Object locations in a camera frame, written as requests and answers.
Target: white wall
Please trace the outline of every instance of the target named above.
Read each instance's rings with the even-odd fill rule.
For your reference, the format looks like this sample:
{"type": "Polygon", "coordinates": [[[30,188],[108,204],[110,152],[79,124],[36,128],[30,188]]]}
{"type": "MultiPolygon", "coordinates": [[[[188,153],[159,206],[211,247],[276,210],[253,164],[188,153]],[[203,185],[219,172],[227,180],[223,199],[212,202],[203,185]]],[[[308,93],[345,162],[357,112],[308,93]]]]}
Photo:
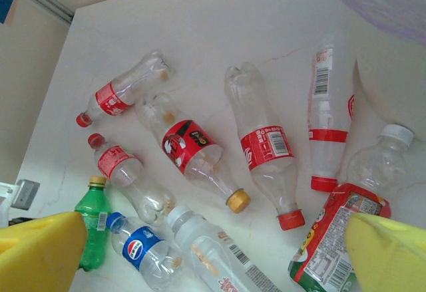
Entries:
{"type": "MultiPolygon", "coordinates": [[[[70,8],[103,0],[59,0],[70,8]]],[[[14,182],[68,28],[28,0],[0,24],[0,181],[14,182]]]]}

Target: red stripe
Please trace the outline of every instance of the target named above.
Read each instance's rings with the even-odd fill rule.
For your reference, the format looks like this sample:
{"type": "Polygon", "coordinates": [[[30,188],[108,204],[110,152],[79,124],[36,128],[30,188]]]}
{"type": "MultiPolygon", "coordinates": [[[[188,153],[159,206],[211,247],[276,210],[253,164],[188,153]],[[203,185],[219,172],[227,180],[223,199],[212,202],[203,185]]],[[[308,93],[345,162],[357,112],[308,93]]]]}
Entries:
{"type": "Polygon", "coordinates": [[[311,129],[309,140],[346,142],[347,131],[332,129],[311,129]]]}

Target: plastic bottle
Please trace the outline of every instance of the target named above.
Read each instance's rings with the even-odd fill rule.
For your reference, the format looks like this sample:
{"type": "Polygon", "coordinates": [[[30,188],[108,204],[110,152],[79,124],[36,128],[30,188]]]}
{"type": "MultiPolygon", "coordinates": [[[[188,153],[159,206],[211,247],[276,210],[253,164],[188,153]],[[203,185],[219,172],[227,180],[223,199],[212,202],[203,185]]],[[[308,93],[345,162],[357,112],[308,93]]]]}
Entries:
{"type": "Polygon", "coordinates": [[[86,272],[99,268],[105,259],[108,239],[105,223],[111,213],[104,193],[106,181],[104,177],[91,177],[88,192],[75,206],[75,211],[81,213],[87,228],[87,242],[79,264],[79,269],[83,268],[86,272]]]}
{"type": "Polygon", "coordinates": [[[253,182],[277,209],[283,230],[304,225],[296,203],[296,162],[259,70],[251,63],[242,64],[241,69],[228,68],[225,93],[253,182]]]}
{"type": "Polygon", "coordinates": [[[353,116],[355,53],[348,27],[326,36],[314,57],[309,95],[311,188],[331,192],[353,116]]]}
{"type": "Polygon", "coordinates": [[[106,142],[100,134],[92,134],[88,142],[99,171],[127,197],[138,216],[149,225],[161,226],[176,203],[172,192],[152,179],[142,162],[122,146],[106,142]]]}
{"type": "Polygon", "coordinates": [[[126,218],[119,212],[111,214],[106,226],[112,232],[112,247],[142,275],[154,291],[172,291],[179,278],[182,258],[167,241],[158,237],[139,218],[126,218]]]}
{"type": "Polygon", "coordinates": [[[170,96],[145,95],[136,104],[136,115],[186,179],[207,184],[236,214],[249,205],[249,195],[237,186],[222,157],[224,149],[180,111],[170,96]]]}
{"type": "Polygon", "coordinates": [[[186,264],[212,292],[281,292],[222,228],[187,206],[167,217],[186,264]]]}
{"type": "Polygon", "coordinates": [[[107,114],[120,114],[132,106],[144,90],[166,81],[169,74],[170,68],[161,50],[147,53],[136,66],[91,96],[87,110],[77,116],[77,124],[85,128],[107,114]]]}
{"type": "Polygon", "coordinates": [[[290,277],[306,291],[348,292],[355,282],[344,233],[351,214],[363,212],[391,217],[389,198],[405,175],[402,153],[413,133],[388,124],[379,143],[353,155],[347,180],[329,195],[308,236],[290,262],[290,277]]]}

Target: blue label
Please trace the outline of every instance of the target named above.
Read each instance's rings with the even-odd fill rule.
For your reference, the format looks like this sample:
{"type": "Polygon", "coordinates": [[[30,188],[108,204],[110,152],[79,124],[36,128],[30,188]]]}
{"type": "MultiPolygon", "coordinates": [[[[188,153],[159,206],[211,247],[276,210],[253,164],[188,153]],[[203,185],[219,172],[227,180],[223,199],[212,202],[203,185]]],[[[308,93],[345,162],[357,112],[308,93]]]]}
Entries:
{"type": "Polygon", "coordinates": [[[158,242],[163,241],[149,227],[140,227],[128,237],[122,249],[123,257],[139,270],[140,262],[146,252],[158,242]]]}

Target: white bottle cap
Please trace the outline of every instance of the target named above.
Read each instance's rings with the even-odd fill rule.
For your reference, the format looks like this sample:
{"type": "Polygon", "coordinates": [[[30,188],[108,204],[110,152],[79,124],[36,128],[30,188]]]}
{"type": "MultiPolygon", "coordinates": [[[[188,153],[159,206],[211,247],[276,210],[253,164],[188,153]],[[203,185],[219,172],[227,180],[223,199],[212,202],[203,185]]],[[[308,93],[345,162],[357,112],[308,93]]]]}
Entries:
{"type": "Polygon", "coordinates": [[[402,141],[407,146],[410,146],[411,141],[413,140],[413,133],[410,129],[402,127],[398,124],[388,124],[381,131],[380,136],[391,137],[402,141]]]}
{"type": "Polygon", "coordinates": [[[180,219],[180,217],[182,217],[186,212],[190,211],[192,210],[184,204],[174,207],[174,209],[167,216],[167,224],[170,227],[173,227],[173,225],[180,219]]]}

